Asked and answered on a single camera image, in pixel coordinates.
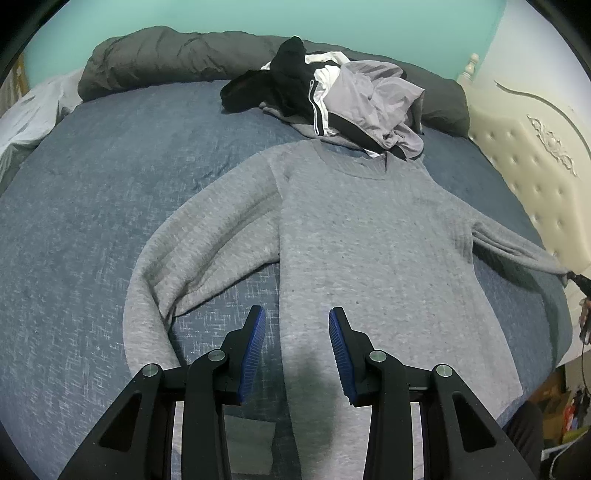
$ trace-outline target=teal wall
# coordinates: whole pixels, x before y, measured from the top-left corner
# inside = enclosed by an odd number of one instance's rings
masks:
[[[31,85],[83,67],[106,38],[152,25],[181,32],[298,35],[384,54],[455,78],[481,59],[506,0],[70,0],[25,49]]]

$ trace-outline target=gray sweater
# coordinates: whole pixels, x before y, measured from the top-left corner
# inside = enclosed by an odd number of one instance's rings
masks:
[[[327,327],[333,306],[404,364],[453,366],[493,416],[522,394],[475,276],[474,242],[566,273],[437,185],[420,160],[347,157],[318,140],[270,148],[196,194],[146,244],[124,311],[129,368],[176,367],[171,319],[281,256],[282,361],[302,476],[359,479],[370,409],[342,393]]]

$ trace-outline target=tufted headboard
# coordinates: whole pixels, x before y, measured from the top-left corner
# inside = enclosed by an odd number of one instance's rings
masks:
[[[537,229],[546,250],[567,268],[591,277],[591,132],[550,93],[498,79],[472,85],[473,55],[457,81],[466,92],[470,139],[501,173]],[[583,293],[565,289],[573,345],[565,363],[581,354],[578,318]]]

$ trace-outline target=headboard finial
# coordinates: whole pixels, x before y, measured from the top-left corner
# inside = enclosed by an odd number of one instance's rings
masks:
[[[470,55],[470,60],[466,67],[464,67],[464,71],[458,76],[457,82],[460,85],[466,85],[467,83],[472,82],[472,77],[474,76],[474,71],[476,69],[476,64],[480,60],[478,53],[473,53]]]

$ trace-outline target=sweater neckline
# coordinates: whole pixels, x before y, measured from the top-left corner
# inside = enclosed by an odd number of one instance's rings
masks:
[[[339,172],[370,180],[387,180],[399,164],[407,164],[390,152],[384,152],[379,157],[351,157],[329,150],[319,139],[311,140],[316,154],[330,168]]]

